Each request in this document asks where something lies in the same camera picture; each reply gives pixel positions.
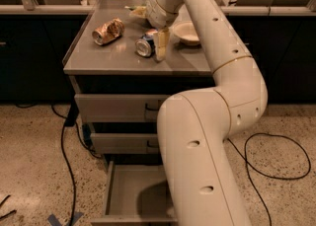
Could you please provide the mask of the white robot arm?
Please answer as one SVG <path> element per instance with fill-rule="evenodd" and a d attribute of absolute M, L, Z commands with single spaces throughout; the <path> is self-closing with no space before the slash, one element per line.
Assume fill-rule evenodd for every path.
<path fill-rule="evenodd" d="M 169 97 L 157 115 L 178 226 L 252 226 L 223 142 L 260 119 L 267 87 L 215 0 L 149 0 L 146 18 L 163 29 L 181 7 L 189 12 L 215 84 Z"/>

